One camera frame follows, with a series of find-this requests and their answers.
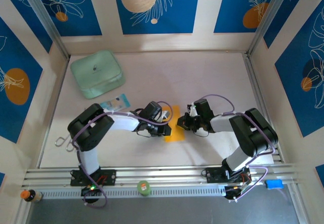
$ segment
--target small bottle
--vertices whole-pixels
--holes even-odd
[[[21,192],[20,197],[26,202],[38,202],[42,199],[43,194],[35,190],[24,190]]]

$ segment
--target metal extrusion rail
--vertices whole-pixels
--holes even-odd
[[[136,191],[137,183],[146,180],[152,187],[152,197],[174,196],[223,196],[225,186],[231,184],[207,183],[201,172],[206,167],[220,166],[178,166],[178,167],[115,167],[115,186],[104,187],[111,198],[140,197]],[[267,179],[281,179],[283,183],[296,183],[297,174],[291,164],[268,165]],[[29,169],[22,188],[36,189],[46,199],[80,198],[81,187],[70,186],[72,168]],[[262,176],[262,169],[250,167],[252,181]]]

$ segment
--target mint green case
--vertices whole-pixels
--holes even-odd
[[[91,99],[125,83],[122,69],[108,50],[102,50],[71,64],[71,71],[84,97]]]

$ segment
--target blue block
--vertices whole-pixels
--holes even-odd
[[[272,190],[272,189],[283,189],[284,185],[282,183],[282,180],[277,179],[277,180],[265,180],[265,186],[267,189]]]

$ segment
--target orange circle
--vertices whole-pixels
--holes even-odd
[[[57,12],[55,17],[56,17],[56,19],[58,19],[59,21],[62,21],[62,22],[65,22],[68,19],[67,15],[63,12]]]
[[[312,89],[312,80],[309,77],[303,78],[301,86],[304,91],[309,91]]]
[[[22,82],[19,83],[20,86],[17,86],[10,82],[9,79],[5,81],[9,82],[7,86],[5,86],[5,91],[7,98],[16,105],[23,105],[26,103],[29,92],[30,92],[30,83],[28,75],[20,68],[12,68],[7,73],[11,79],[19,81],[23,79]]]
[[[269,3],[261,3],[256,7],[250,8],[243,17],[243,25],[249,29],[257,28],[268,6]]]
[[[21,194],[20,194],[20,197],[21,197],[22,199],[27,199],[29,196],[30,196],[30,191],[28,191],[28,190],[24,190],[24,191],[21,192]]]

